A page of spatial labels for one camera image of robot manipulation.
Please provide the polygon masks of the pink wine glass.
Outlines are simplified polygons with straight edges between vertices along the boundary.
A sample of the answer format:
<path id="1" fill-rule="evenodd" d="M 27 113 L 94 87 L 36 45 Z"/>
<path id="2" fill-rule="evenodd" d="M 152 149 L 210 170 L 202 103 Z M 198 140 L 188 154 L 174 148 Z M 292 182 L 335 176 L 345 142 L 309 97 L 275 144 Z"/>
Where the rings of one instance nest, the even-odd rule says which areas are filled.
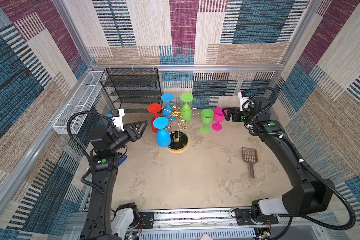
<path id="1" fill-rule="evenodd" d="M 212 124 L 212 129 L 214 131 L 221 131 L 223 129 L 223 126 L 221 125 L 221 122 L 225 120 L 225 115 L 223 111 L 223 107 L 217 107 L 214 109 L 214 120 L 215 123 Z"/>

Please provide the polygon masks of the green wine glass front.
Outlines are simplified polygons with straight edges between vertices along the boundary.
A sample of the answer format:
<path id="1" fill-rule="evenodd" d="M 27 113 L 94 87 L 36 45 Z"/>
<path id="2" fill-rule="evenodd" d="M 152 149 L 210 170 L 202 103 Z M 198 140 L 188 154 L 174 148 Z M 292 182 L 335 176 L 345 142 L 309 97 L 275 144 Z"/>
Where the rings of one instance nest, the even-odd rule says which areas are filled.
<path id="1" fill-rule="evenodd" d="M 210 132 L 209 124 L 214 119 L 214 111 L 211 109 L 204 109 L 202 110 L 201 120 L 203 125 L 200 127 L 202 133 L 207 134 Z"/>

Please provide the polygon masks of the blue wine glass front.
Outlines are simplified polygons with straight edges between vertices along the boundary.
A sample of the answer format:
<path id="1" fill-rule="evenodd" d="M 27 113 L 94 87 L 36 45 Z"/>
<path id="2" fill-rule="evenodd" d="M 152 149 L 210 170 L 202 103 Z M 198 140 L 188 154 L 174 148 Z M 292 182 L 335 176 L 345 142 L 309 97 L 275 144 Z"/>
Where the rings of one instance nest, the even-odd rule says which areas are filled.
<path id="1" fill-rule="evenodd" d="M 169 125 L 169 120 L 164 117 L 158 117 L 154 120 L 153 125 L 158 132 L 156 134 L 157 144 L 161 148 L 166 148 L 171 144 L 170 133 L 166 129 Z"/>

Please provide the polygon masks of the red wine glass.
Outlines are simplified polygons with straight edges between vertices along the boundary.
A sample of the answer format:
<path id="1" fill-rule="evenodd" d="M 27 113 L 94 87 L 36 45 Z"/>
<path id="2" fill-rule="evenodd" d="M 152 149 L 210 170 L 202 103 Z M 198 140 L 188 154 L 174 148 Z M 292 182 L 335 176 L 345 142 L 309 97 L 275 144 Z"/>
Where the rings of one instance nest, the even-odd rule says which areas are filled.
<path id="1" fill-rule="evenodd" d="M 154 120 L 159 117 L 158 113 L 161 112 L 162 106 L 160 104 L 151 104 L 147 108 L 148 112 L 154 114 L 151 120 L 152 131 L 156 134 L 159 130 L 154 127 Z"/>

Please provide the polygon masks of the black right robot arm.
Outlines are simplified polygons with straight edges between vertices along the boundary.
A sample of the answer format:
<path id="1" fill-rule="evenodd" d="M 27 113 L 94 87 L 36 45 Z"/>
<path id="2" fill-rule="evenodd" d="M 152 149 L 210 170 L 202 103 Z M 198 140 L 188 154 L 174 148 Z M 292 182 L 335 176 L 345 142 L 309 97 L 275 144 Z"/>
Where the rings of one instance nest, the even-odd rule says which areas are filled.
<path id="1" fill-rule="evenodd" d="M 304 218 L 327 229 L 345 231 L 356 223 L 356 214 L 350 203 L 336 190 L 330 179 L 324 179 L 302 157 L 296 146 L 291 142 L 285 129 L 278 122 L 271 120 L 269 108 L 275 98 L 264 98 L 258 94 L 271 91 L 276 97 L 274 88 L 266 87 L 256 92 L 241 91 L 238 93 L 239 107 L 223 109 L 227 121 L 245 124 L 249 134 L 258 137 L 277 157 L 287 173 L 292 189 L 281 198 L 255 200 L 252 203 L 250 216 L 255 224 L 265 222 L 267 217 L 274 215 L 289 218 Z M 349 220 L 343 225 L 330 225 L 312 218 L 310 215 L 325 211 L 336 196 L 345 206 Z"/>

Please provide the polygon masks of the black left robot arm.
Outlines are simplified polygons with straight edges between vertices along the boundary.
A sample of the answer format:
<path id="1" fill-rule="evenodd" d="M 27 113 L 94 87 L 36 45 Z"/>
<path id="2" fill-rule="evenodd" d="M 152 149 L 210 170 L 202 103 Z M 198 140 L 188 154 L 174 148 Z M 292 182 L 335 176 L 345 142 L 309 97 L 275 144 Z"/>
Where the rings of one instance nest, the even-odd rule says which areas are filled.
<path id="1" fill-rule="evenodd" d="M 105 119 L 107 126 L 96 126 L 89 131 L 93 149 L 88 153 L 80 148 L 89 162 L 89 169 L 81 181 L 92 188 L 87 218 L 80 234 L 81 240 L 123 240 L 129 227 L 136 227 L 139 213 L 134 203 L 112 212 L 113 189 L 118 175 L 121 155 L 129 142 L 139 140 L 148 126 L 148 121 L 124 125 L 120 130 L 114 124 L 112 114 L 96 116 Z"/>

